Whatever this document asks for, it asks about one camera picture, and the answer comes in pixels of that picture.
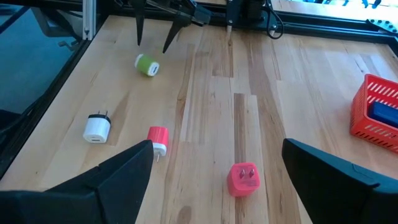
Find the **white power adapter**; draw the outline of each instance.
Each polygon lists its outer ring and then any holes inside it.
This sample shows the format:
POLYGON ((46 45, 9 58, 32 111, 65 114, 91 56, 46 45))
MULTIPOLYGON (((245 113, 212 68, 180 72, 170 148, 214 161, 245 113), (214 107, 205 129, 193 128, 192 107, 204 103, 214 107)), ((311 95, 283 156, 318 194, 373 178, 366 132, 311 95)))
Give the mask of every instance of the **white power adapter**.
POLYGON ((105 114, 91 114, 88 116, 83 138, 90 143, 106 143, 110 129, 108 111, 105 114))

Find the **red plastic basket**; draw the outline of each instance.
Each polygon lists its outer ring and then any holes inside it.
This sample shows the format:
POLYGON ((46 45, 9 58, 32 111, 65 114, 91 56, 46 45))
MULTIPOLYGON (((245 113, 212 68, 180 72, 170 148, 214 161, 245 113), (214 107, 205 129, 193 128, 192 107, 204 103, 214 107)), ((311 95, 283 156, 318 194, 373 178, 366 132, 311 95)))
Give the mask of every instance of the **red plastic basket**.
POLYGON ((368 117, 372 102, 398 108, 398 83, 366 74, 351 105, 350 133, 398 153, 398 129, 368 117))

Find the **plug prong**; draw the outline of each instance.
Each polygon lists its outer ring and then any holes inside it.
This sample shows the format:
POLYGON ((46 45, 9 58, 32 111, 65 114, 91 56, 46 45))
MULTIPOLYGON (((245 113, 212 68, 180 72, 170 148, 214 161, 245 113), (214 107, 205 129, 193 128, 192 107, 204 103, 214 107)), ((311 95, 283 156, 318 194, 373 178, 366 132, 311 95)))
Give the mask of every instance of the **plug prong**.
POLYGON ((239 177, 242 179, 244 177, 244 170, 241 171, 241 173, 239 174, 239 177))

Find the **wood grain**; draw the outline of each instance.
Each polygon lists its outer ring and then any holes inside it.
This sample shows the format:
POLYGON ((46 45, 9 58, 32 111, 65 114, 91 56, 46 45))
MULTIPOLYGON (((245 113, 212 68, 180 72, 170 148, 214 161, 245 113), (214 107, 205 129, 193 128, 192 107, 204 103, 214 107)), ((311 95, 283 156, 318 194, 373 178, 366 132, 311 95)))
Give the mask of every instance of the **wood grain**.
POLYGON ((388 46, 284 35, 270 40, 219 27, 190 26, 166 54, 171 23, 110 16, 0 181, 1 190, 45 190, 166 126, 170 145, 154 163, 136 223, 311 223, 281 158, 295 138, 398 178, 398 156, 349 135, 349 106, 364 74, 398 81, 388 46), (148 78, 134 67, 145 53, 160 62, 148 78), (87 116, 108 111, 109 141, 82 138, 87 116), (257 165, 261 187, 228 193, 235 162, 257 165))

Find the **power adapter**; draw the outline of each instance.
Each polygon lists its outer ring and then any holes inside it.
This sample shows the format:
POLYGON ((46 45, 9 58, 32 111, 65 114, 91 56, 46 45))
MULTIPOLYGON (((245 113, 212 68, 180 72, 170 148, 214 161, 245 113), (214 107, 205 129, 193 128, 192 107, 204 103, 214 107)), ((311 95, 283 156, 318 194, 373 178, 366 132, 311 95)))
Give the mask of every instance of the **power adapter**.
POLYGON ((152 126, 148 131, 148 140, 151 140, 154 146, 154 155, 159 161, 159 156, 166 156, 167 146, 169 144, 169 130, 166 127, 152 126))
POLYGON ((227 177, 228 191, 234 197, 243 197, 260 187, 260 176, 252 162, 234 164, 227 177))
POLYGON ((97 114, 88 116, 83 138, 90 143, 106 143, 110 129, 111 120, 108 111, 105 114, 100 114, 98 111, 97 114))

